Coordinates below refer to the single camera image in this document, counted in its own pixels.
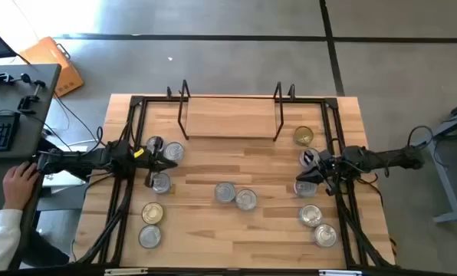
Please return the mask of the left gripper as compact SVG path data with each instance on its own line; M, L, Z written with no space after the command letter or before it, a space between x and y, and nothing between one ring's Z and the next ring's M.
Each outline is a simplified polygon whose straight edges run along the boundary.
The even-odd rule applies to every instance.
M159 159L162 153L151 153L145 146L141 146L135 153L135 165L136 168L148 169L144 185L151 188L151 177L154 172L161 172L166 169L173 169L178 166L178 163L169 159Z

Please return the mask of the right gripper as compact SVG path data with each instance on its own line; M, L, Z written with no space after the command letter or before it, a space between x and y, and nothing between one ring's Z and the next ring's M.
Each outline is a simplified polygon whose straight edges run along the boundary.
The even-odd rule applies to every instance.
M300 173L296 180L298 182L310 182L314 184L324 184L325 190L329 196L339 194L339 169L337 158L327 149L319 152L320 161L306 171Z

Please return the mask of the gold-lid seafood can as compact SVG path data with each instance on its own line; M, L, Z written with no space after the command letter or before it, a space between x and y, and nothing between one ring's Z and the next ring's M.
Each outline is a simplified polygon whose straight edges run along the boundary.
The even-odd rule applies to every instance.
M299 146L309 146L314 138L314 132L307 126L298 126L293 133L293 141Z
M155 225L163 219L163 207L157 202L147 203L141 212L143 221L148 225Z

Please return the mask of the person's forearm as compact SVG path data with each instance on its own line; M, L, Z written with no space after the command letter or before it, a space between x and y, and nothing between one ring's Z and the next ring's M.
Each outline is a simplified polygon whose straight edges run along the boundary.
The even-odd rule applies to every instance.
M22 210L0 210L0 271L7 270L21 237Z

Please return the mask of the white printed box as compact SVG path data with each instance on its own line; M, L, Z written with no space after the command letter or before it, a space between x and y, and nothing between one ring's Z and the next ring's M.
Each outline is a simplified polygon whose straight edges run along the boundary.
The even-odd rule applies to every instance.
M43 187L57 188L67 186L82 186L86 182L67 171L61 171L44 176Z

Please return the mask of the grey metal side table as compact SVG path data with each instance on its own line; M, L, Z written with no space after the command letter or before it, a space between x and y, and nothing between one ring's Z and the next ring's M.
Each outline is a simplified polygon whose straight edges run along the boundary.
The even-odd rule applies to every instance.
M424 147L432 158L451 211L433 218L436 223L457 221L457 107L423 138L413 141Z

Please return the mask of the dark grey desk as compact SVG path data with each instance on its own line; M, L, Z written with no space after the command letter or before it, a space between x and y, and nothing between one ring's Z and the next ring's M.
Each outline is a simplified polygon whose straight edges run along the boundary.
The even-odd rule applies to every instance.
M46 86L39 93L40 101L33 103L31 108L35 114L21 115L19 127L9 151L0 152L0 209L4 205L2 180L6 172L13 166L18 166L29 160L36 152L44 121L48 115L54 88L57 85L61 71L59 64L6 64L0 65L0 73L9 73L14 78L28 74L34 80L44 81ZM0 85L0 113L16 111L24 96L32 95L35 87L21 81L14 85Z

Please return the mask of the person's leg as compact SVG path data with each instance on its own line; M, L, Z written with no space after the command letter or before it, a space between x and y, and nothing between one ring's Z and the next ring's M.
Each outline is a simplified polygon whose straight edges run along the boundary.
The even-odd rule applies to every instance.
M25 233L21 261L32 267L52 267L65 265L69 261L69 256L59 248L53 246L34 228L29 233Z

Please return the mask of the person's hand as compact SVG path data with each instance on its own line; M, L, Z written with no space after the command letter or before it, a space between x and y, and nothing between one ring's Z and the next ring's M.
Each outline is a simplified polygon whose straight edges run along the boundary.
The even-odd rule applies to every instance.
M40 176L36 168L36 163L26 161L7 171L2 180L5 198L3 209L24 209L31 197L36 180Z

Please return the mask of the black aluminium table frame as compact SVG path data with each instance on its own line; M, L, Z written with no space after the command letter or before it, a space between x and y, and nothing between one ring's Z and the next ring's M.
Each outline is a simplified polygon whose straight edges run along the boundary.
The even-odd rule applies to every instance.
M117 138L128 117L130 105L145 111L141 140L161 136L180 142L186 154L169 171L173 189L157 195L144 185L146 172L139 170L127 217L113 230L105 248L107 260L122 267L148 268L344 268L362 261L363 251L353 234L339 237L336 245L322 248L314 243L311 230L298 220L298 210L317 205L324 221L339 226L336 200L323 188L309 199L292 189L301 171L301 148L293 141L299 126L314 132L312 145L339 151L348 143L367 144L360 107L354 97L284 98L284 126L270 139L191 137L186 139L177 117L179 97L114 94L104 120L104 139ZM257 205L242 211L235 203L218 202L215 186L232 182L235 197L242 189L257 196ZM160 244L143 248L138 240L146 224L143 207L159 203L163 219L155 224Z

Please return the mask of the wooden shelf black metal frame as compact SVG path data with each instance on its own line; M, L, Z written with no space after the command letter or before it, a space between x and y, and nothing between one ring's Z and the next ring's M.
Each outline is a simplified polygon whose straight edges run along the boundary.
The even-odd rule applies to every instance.
M277 140L284 126L282 85L271 97L191 95L187 80L179 90L177 122L191 137Z

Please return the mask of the silver edge bracket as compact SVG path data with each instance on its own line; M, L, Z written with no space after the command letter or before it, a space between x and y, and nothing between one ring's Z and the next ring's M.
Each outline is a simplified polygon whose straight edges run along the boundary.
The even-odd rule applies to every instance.
M361 271L350 271L350 270L319 270L319 276L363 276Z
M148 273L147 268L111 268L104 271L104 276L134 276Z

